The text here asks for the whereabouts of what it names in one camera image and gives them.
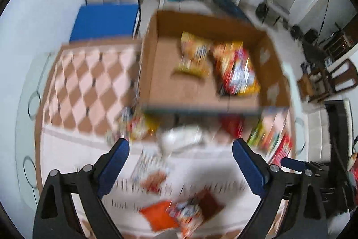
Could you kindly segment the red crown spicy strip packet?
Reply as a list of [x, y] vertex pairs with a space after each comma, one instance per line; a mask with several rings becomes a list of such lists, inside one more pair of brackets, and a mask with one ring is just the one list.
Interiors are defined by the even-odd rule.
[[292, 150], [292, 141], [290, 136], [285, 133], [280, 141], [279, 146], [274, 151], [273, 157], [269, 161], [269, 165], [277, 165], [279, 168], [282, 167], [281, 160], [287, 158]]

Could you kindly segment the orange snack bag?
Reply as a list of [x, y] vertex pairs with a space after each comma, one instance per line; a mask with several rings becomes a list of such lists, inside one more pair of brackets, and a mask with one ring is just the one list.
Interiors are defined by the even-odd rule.
[[159, 201], [141, 208], [139, 213], [147, 220], [153, 232], [177, 229], [179, 224], [167, 213], [171, 201]]

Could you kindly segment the red panda snack bag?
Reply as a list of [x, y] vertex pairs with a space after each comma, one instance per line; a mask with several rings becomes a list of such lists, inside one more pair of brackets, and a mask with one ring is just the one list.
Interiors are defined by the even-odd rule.
[[171, 202], [166, 213], [179, 225], [182, 238], [189, 238], [204, 223], [203, 212], [196, 198]]

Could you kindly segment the colourful candy bag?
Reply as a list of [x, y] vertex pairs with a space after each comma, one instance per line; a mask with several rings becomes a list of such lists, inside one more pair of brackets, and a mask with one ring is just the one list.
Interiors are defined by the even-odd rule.
[[285, 117], [282, 113], [262, 115], [252, 129], [247, 144], [268, 155], [279, 142], [284, 126]]

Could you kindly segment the dark red snack packet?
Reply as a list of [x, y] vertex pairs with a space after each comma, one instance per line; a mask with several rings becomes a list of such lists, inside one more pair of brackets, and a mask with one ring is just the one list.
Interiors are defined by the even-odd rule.
[[222, 128], [234, 138], [240, 138], [243, 133], [245, 119], [241, 116], [224, 116], [220, 118]]

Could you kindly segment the wooden chair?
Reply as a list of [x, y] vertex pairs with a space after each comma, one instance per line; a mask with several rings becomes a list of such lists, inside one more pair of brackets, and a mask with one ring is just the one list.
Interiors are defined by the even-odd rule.
[[301, 64], [302, 77], [297, 81], [302, 101], [322, 103], [324, 100], [357, 87], [357, 68], [346, 59], [329, 71], [320, 67], [311, 69], [308, 63]]

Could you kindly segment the white cookie snack packet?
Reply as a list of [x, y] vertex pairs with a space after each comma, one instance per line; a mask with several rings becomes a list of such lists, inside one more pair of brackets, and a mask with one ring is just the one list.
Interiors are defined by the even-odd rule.
[[146, 192], [160, 194], [162, 185], [170, 172], [171, 166], [162, 159], [161, 155], [142, 150], [130, 180]]

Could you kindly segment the checkered table mat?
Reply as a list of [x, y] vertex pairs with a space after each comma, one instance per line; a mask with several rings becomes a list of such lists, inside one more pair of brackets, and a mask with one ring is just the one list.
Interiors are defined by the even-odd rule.
[[[115, 44], [75, 48], [63, 46], [49, 76], [49, 90], [44, 103], [42, 121], [38, 125], [41, 146], [41, 174], [52, 166], [60, 170], [79, 170], [112, 146], [106, 133], [125, 107], [132, 108], [132, 80], [139, 67], [140, 45]], [[285, 133], [292, 141], [294, 126], [290, 111], [280, 110], [285, 126], [279, 142], [268, 155], [253, 148], [269, 162]], [[183, 201], [201, 190], [208, 190], [222, 205], [222, 210], [204, 223], [189, 238], [235, 238], [245, 227], [258, 205], [258, 196], [251, 193], [232, 155], [234, 137], [222, 128], [219, 113], [145, 113], [159, 119], [154, 136], [129, 142], [130, 153], [111, 192], [102, 199], [109, 215], [125, 238], [153, 238], [141, 208], [159, 201]], [[252, 129], [262, 115], [244, 117], [241, 138], [248, 141]], [[197, 125], [206, 131], [207, 144], [164, 157], [158, 145], [162, 132], [174, 127]], [[130, 176], [142, 150], [161, 155], [171, 172], [160, 194], [146, 192], [131, 182]]]

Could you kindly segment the large red yellow noodle bag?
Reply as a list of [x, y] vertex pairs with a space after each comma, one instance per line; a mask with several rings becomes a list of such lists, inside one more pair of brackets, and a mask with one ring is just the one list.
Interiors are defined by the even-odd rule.
[[216, 44], [212, 47], [211, 54], [219, 77], [218, 93], [221, 96], [260, 93], [260, 83], [242, 41]]

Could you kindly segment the white tissue pack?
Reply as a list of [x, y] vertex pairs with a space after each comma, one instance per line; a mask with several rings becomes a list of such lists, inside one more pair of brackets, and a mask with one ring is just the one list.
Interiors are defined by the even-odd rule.
[[206, 144], [206, 131], [197, 125], [186, 125], [165, 130], [158, 139], [158, 145], [164, 157]]

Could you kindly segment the cardboard box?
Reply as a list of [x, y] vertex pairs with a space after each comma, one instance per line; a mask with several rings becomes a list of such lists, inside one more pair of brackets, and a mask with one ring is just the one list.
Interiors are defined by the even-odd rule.
[[[176, 71], [182, 59], [184, 32], [213, 44], [243, 42], [260, 84], [260, 92], [246, 96], [221, 96], [215, 60], [208, 56], [203, 78]], [[245, 21], [195, 13], [155, 12], [143, 39], [136, 104], [147, 112], [242, 113], [290, 107], [290, 92], [280, 60], [269, 35]]]

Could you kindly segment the yellow biscuit snack bag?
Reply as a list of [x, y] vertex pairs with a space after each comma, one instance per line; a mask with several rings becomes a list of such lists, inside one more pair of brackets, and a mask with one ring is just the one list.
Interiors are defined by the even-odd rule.
[[208, 55], [213, 42], [208, 39], [183, 32], [181, 35], [181, 61], [174, 68], [174, 73], [187, 74], [205, 79], [211, 73]]

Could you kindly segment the grey chair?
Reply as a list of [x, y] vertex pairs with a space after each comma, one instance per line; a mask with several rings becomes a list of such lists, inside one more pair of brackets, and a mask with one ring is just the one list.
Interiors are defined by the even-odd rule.
[[290, 9], [292, 8], [295, 0], [264, 0], [260, 3], [255, 11], [256, 17], [264, 23], [268, 13], [273, 11], [277, 17], [274, 24], [280, 19], [283, 22], [288, 22], [290, 19]]

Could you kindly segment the blue sit-up bench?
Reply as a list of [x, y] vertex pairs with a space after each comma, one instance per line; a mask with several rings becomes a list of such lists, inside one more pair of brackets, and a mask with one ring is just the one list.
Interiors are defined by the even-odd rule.
[[234, 3], [233, 0], [212, 0], [212, 2], [230, 17], [252, 24], [245, 13]]

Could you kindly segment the white padded chair blue cushion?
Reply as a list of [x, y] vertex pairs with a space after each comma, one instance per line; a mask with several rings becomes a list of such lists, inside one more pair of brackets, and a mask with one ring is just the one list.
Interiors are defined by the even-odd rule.
[[119, 36], [135, 38], [140, 22], [140, 0], [85, 0], [78, 11], [69, 41]]

